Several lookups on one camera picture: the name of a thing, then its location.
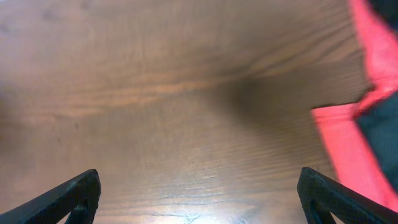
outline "black fabric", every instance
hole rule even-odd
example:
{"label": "black fabric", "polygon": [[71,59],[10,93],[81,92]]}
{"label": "black fabric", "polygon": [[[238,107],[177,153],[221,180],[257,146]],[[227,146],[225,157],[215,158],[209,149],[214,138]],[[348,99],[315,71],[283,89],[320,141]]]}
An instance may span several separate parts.
{"label": "black fabric", "polygon": [[369,0],[373,10],[394,30],[398,30],[398,0]]}
{"label": "black fabric", "polygon": [[383,173],[398,191],[398,92],[377,103],[356,120]]}

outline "wooden surface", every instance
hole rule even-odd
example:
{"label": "wooden surface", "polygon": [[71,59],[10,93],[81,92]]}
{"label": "wooden surface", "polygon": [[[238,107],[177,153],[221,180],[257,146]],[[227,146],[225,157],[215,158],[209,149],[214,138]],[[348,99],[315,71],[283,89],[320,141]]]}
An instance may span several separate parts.
{"label": "wooden surface", "polygon": [[343,0],[0,1],[0,213],[97,169],[95,223],[305,223],[361,73]]}

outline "black plastic part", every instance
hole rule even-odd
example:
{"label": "black plastic part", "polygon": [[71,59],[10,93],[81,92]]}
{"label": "black plastic part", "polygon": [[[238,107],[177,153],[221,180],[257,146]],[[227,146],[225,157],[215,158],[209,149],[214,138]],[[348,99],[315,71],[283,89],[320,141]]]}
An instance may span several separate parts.
{"label": "black plastic part", "polygon": [[0,215],[0,223],[93,223],[101,195],[96,170],[88,170],[37,198]]}
{"label": "black plastic part", "polygon": [[304,167],[297,185],[308,223],[398,223],[398,213]]}

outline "wooden table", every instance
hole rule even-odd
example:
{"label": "wooden table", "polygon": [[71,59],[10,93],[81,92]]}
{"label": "wooden table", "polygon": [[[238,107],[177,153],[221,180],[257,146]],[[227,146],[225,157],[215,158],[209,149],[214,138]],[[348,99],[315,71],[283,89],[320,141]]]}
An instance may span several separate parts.
{"label": "wooden table", "polygon": [[343,0],[3,0],[0,213],[97,169],[95,223],[306,223],[361,72]]}

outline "red cloth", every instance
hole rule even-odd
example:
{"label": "red cloth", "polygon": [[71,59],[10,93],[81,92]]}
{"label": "red cloth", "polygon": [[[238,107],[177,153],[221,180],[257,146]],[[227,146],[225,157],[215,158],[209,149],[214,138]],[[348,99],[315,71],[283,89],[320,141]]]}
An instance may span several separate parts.
{"label": "red cloth", "polygon": [[398,196],[381,172],[355,116],[398,90],[398,40],[373,13],[368,0],[349,0],[365,56],[366,76],[375,85],[358,103],[312,110],[340,182],[398,212]]}

